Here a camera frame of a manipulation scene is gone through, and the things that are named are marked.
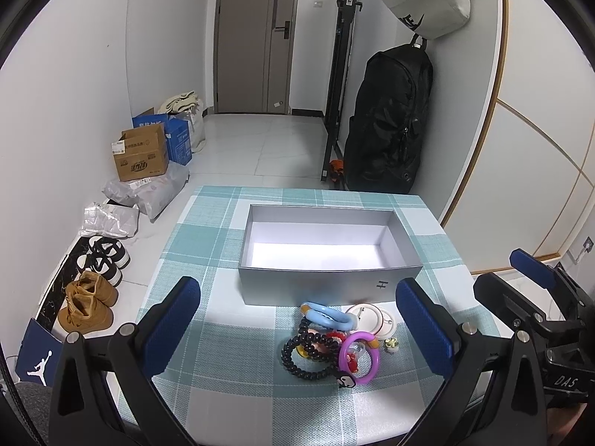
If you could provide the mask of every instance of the silver box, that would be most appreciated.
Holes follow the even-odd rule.
[[[247,305],[395,300],[421,261],[393,211],[252,204],[240,260]]]

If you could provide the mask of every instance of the teal and white tablecloth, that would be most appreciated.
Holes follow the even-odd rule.
[[[406,433],[442,382],[430,372],[394,302],[382,306],[397,317],[400,348],[382,352],[379,374],[369,385],[340,390],[332,379],[306,382],[288,374],[280,348],[296,333],[299,309],[247,306],[239,292],[237,268],[253,203],[394,210],[424,264],[417,282],[430,298],[457,322],[498,335],[490,312],[475,301],[469,271],[417,196],[198,188],[167,242],[138,317],[180,277],[200,283],[200,307],[167,370],[153,379],[198,444],[369,444]],[[122,396],[119,409],[133,420]]]

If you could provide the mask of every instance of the black and white sneaker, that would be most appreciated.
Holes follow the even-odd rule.
[[[130,263],[130,255],[124,250],[124,245],[118,239],[93,236],[89,238],[89,248],[96,254],[110,258],[120,269]]]
[[[100,274],[114,287],[120,285],[122,281],[122,272],[115,263],[109,257],[93,251],[79,256],[76,260],[76,268],[80,274],[85,270]]]

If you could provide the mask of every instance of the shoe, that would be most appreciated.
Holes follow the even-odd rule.
[[[88,270],[85,270],[78,280],[66,286],[66,294],[70,288],[74,289],[75,294],[91,295],[108,307],[113,307],[118,300],[118,291],[112,284],[100,274]]]
[[[92,236],[89,238],[89,248],[110,258],[120,269],[123,269],[130,263],[130,255],[124,250],[124,245],[115,238],[106,238],[106,236]]]
[[[109,329],[114,323],[114,312],[93,295],[76,293],[67,287],[66,306],[58,312],[58,322],[66,332],[89,332]]]
[[[111,258],[94,251],[79,256],[76,260],[76,268],[80,274],[85,270],[100,274],[114,287],[120,285],[122,281],[122,272],[115,266]]]

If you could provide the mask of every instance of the blue ring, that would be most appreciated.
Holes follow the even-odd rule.
[[[306,318],[313,323],[322,325],[327,329],[342,330],[343,332],[355,330],[356,323],[353,317],[340,310],[312,302],[304,302],[303,305],[310,307],[310,310],[306,312]]]

